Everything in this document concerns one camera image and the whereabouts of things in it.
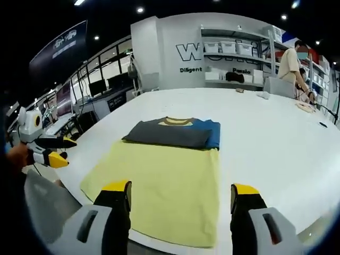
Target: cloth on table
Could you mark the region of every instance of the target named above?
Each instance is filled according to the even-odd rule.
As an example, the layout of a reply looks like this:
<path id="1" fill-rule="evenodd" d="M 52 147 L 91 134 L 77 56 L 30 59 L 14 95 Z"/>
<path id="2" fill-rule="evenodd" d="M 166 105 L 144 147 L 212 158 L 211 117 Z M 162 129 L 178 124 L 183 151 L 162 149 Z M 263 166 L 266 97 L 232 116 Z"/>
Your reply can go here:
<path id="1" fill-rule="evenodd" d="M 217 149 L 118 141 L 80 187 L 94 201 L 102 187 L 124 179 L 132 181 L 132 229 L 180 245 L 215 245 Z"/>
<path id="2" fill-rule="evenodd" d="M 179 119 L 164 117 L 158 120 L 147 121 L 145 123 L 155 123 L 159 125 L 167 126 L 180 126 L 185 129 L 193 130 L 210 130 L 210 136 L 206 142 L 205 148 L 217 148 L 219 149 L 219 138 L 220 138 L 220 124 L 213 122 L 212 120 L 202 121 L 197 118 Z"/>
<path id="3" fill-rule="evenodd" d="M 203 149 L 206 147 L 210 133 L 210 130 L 190 130 L 180 126 L 163 126 L 141 121 L 123 140 L 151 145 Z"/>

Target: blue shirt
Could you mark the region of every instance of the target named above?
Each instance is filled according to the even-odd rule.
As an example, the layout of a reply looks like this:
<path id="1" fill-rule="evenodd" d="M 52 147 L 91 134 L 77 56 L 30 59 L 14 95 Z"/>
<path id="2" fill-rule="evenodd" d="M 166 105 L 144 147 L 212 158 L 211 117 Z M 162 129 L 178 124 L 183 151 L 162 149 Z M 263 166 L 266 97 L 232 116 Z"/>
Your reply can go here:
<path id="1" fill-rule="evenodd" d="M 201 121 L 195 119 L 191 126 L 185 126 L 184 128 L 199 129 L 199 130 L 211 130 L 210 137 L 206 143 L 206 148 L 217 148 L 219 149 L 219 137 L 220 137 L 220 127 L 221 124 L 218 122 L 213 122 L 212 120 Z"/>

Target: yellow t-shirt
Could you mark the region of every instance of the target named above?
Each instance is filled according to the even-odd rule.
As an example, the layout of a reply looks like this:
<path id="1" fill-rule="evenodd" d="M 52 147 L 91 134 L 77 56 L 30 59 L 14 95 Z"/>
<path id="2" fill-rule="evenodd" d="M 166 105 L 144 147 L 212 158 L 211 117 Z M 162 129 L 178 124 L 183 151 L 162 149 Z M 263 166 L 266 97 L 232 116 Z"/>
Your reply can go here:
<path id="1" fill-rule="evenodd" d="M 216 242 L 218 151 L 114 143 L 81 182 L 94 201 L 102 187 L 132 181 L 132 229 L 170 243 L 213 247 Z"/>

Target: white storage bin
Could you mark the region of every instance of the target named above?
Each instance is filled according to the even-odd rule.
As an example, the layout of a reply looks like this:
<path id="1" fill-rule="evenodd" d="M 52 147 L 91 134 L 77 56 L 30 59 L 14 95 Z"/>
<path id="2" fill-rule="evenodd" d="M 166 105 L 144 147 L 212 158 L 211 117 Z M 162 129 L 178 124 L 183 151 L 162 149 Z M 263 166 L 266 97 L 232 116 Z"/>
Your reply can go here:
<path id="1" fill-rule="evenodd" d="M 253 76 L 252 75 L 244 74 L 243 77 L 244 77 L 244 82 L 247 82 L 247 83 L 253 82 Z"/>
<path id="2" fill-rule="evenodd" d="M 218 53 L 218 42 L 206 42 L 204 48 L 207 53 Z"/>
<path id="3" fill-rule="evenodd" d="M 247 55 L 247 56 L 252 56 L 252 47 L 250 44 L 243 44 L 238 42 L 236 44 L 236 52 L 240 55 Z"/>
<path id="4" fill-rule="evenodd" d="M 265 36 L 269 36 L 268 31 L 271 31 L 271 34 L 273 35 L 273 39 L 275 41 L 282 43 L 282 30 L 280 28 L 277 28 L 274 25 L 269 25 L 269 26 L 263 28 L 262 33 Z"/>
<path id="5" fill-rule="evenodd" d="M 319 82 L 318 75 L 316 73 L 313 73 L 313 82 L 317 83 Z"/>
<path id="6" fill-rule="evenodd" d="M 319 61 L 320 66 L 323 68 L 323 70 L 325 71 L 325 73 L 327 75 L 329 75 L 329 71 L 330 71 L 330 66 L 329 66 L 329 62 L 328 61 Z"/>
<path id="7" fill-rule="evenodd" d="M 236 53 L 236 43 L 232 41 L 221 41 L 223 53 Z"/>
<path id="8" fill-rule="evenodd" d="M 259 77 L 264 76 L 264 72 L 262 70 L 257 70 L 257 69 L 253 70 L 253 74 L 254 74 L 254 76 L 259 76 Z"/>
<path id="9" fill-rule="evenodd" d="M 206 80 L 219 80 L 219 73 L 217 72 L 206 72 Z"/>
<path id="10" fill-rule="evenodd" d="M 255 83 L 255 84 L 263 84 L 264 83 L 263 76 L 253 76 L 253 83 Z"/>

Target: banner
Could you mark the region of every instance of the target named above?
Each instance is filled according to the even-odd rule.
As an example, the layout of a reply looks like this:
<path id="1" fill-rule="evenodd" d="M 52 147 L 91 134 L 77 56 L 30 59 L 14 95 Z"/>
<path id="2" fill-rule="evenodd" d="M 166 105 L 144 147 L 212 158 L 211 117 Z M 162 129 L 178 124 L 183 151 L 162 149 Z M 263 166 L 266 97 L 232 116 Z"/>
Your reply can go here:
<path id="1" fill-rule="evenodd" d="M 34 87 L 64 83 L 87 60 L 86 27 L 86 21 L 71 27 L 32 59 L 29 75 Z"/>

